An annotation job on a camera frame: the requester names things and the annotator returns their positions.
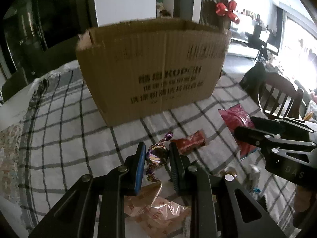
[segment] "orange plastic wrapper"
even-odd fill
[[[181,155],[188,155],[194,149],[205,146],[205,133],[203,130],[196,131],[185,139],[171,140],[176,143],[177,149]]]
[[[180,228],[191,208],[159,197],[162,182],[142,187],[138,196],[126,196],[124,212],[136,221],[151,238],[164,238]]]

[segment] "red balloon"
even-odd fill
[[[228,12],[227,7],[222,2],[217,3],[216,8],[216,14],[219,16],[224,16]]]
[[[235,15],[233,12],[228,12],[227,13],[227,16],[228,16],[228,18],[231,20],[231,21],[233,21],[234,23],[236,23],[236,24],[239,24],[240,23],[240,19],[238,18],[238,16],[237,15]]]
[[[236,1],[234,0],[231,0],[229,3],[228,3],[228,10],[229,11],[234,11],[237,7],[237,3]]]

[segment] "purple candy wrapper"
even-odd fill
[[[149,147],[146,153],[146,162],[148,168],[145,174],[148,175],[147,180],[159,181],[154,174],[154,170],[165,165],[168,159],[168,149],[164,146],[164,142],[170,140],[173,137],[173,132],[169,131],[165,134],[158,143],[153,144]]]

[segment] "floor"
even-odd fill
[[[240,81],[245,73],[253,67],[253,65],[253,59],[227,55],[222,69],[229,74],[235,74],[237,76],[235,79]]]

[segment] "table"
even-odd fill
[[[262,169],[258,188],[267,198],[271,217],[287,235],[298,231],[290,223],[295,185],[265,171],[264,158],[258,151],[241,161],[239,148],[218,113],[218,109],[240,103],[249,115],[262,115],[234,76],[224,73],[208,99],[116,127],[104,123],[79,69],[50,76],[48,80],[48,86],[39,82],[39,89],[30,100],[19,142],[19,203],[28,231],[83,174],[107,174],[134,154],[140,141],[148,148],[169,130],[177,139],[199,129],[204,130],[207,145],[190,154],[189,159],[199,160],[214,175],[232,166],[243,184],[247,182],[250,164],[257,165]],[[169,182],[170,166],[157,170],[156,176],[163,182],[162,196],[183,203]],[[147,184],[149,181],[144,178],[142,185]],[[183,237],[186,228],[184,223],[170,237]],[[147,235],[136,223],[126,222],[126,237]]]

